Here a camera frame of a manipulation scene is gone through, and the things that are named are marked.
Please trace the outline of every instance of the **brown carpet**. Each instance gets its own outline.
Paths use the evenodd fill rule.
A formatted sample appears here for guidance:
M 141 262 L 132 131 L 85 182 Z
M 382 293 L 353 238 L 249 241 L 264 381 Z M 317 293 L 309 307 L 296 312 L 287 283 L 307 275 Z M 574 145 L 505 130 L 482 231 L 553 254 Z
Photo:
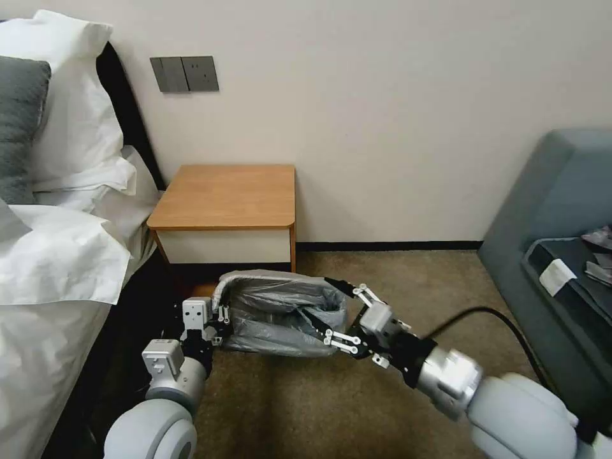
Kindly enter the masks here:
M 417 334 L 471 306 L 509 314 L 471 251 L 307 253 L 298 271 L 367 283 Z M 349 303 L 351 320 L 359 309 Z M 471 316 L 439 342 L 489 375 L 534 377 L 511 332 L 492 316 Z M 465 420 L 446 419 L 393 368 L 342 353 L 318 360 L 217 353 L 196 427 L 198 459 L 483 457 Z

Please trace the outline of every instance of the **black baseboard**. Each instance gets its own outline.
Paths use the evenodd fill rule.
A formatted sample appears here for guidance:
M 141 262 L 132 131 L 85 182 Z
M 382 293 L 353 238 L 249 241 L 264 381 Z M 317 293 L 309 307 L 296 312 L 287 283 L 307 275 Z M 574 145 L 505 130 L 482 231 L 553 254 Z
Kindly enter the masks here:
M 388 252 L 409 250 L 478 250 L 482 241 L 298 242 L 298 252 Z

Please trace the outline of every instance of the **switch panel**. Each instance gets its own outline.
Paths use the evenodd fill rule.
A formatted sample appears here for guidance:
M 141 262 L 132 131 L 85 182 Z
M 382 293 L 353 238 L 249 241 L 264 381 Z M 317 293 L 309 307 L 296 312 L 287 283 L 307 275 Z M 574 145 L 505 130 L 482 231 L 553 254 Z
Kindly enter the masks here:
M 219 90 L 212 56 L 151 57 L 150 61 L 161 92 Z
M 190 91 L 218 91 L 217 72 L 212 56 L 181 57 Z
M 161 92 L 189 92 L 180 57 L 152 57 L 151 65 Z

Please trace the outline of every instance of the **gray pillow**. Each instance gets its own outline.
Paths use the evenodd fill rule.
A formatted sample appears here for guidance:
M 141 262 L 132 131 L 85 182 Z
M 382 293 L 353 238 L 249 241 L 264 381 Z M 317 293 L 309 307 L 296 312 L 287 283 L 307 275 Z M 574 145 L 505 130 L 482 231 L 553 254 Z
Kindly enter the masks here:
M 0 198 L 8 204 L 34 203 L 29 153 L 50 78 L 47 62 L 0 56 Z

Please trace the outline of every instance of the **gray plastic bag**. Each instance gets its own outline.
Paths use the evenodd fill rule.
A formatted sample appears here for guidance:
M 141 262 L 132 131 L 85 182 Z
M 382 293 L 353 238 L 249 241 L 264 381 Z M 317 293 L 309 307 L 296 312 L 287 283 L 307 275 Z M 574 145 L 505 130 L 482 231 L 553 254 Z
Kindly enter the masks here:
M 212 295 L 212 308 L 229 306 L 234 328 L 222 347 L 235 351 L 292 357 L 322 357 L 334 353 L 316 336 L 310 312 L 330 328 L 344 331 L 344 293 L 322 277 L 251 270 L 224 274 Z

